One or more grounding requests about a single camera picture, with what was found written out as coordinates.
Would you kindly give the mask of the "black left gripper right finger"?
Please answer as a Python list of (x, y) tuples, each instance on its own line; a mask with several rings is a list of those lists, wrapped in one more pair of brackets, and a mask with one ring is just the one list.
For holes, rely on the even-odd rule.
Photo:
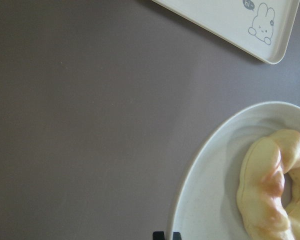
[(180, 232), (173, 232), (172, 234), (172, 240), (182, 240), (182, 236), (181, 236), (181, 233)]

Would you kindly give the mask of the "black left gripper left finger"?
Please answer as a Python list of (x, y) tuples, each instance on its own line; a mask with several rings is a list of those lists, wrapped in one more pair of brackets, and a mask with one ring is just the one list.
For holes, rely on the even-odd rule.
[(164, 240), (164, 232), (163, 231), (154, 231), (152, 233), (152, 240)]

